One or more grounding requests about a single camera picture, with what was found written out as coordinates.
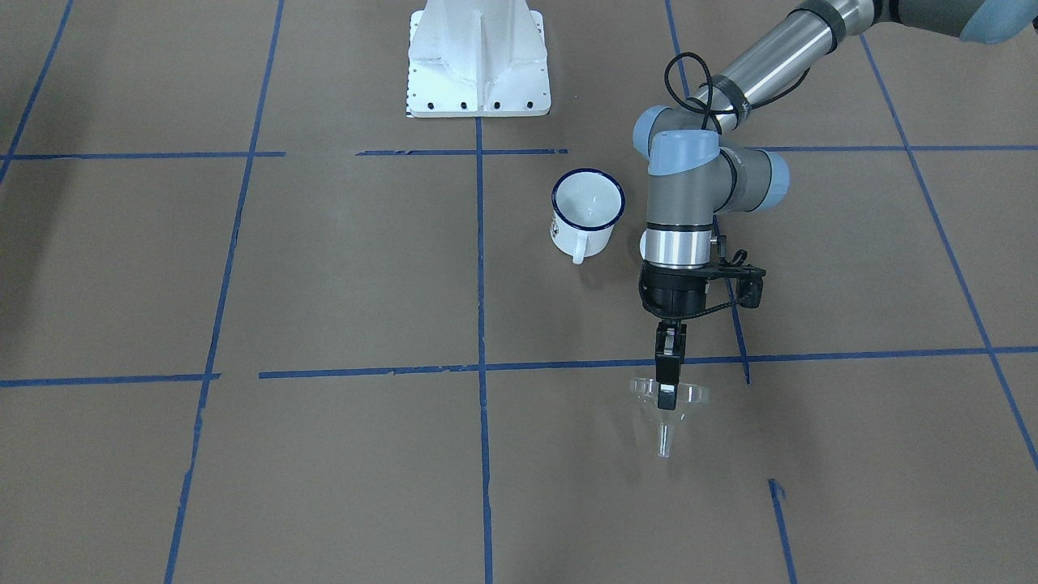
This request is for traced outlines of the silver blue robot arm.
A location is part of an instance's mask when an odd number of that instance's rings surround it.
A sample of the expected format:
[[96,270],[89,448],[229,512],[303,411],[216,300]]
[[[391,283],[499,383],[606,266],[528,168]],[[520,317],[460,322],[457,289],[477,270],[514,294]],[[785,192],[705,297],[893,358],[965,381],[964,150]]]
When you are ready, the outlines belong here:
[[998,44],[1033,24],[1036,11],[1034,1],[802,1],[718,74],[687,53],[703,71],[703,85],[680,98],[665,82],[674,106],[646,110],[633,128],[650,177],[638,291],[644,309],[659,319],[653,395],[660,410],[677,410],[685,395],[687,321],[711,314],[708,285],[736,282],[734,306],[756,309],[761,301],[765,271],[746,263],[742,251],[727,258],[714,219],[772,208],[790,185],[781,156],[730,143],[727,133],[788,95],[815,63],[876,24]]

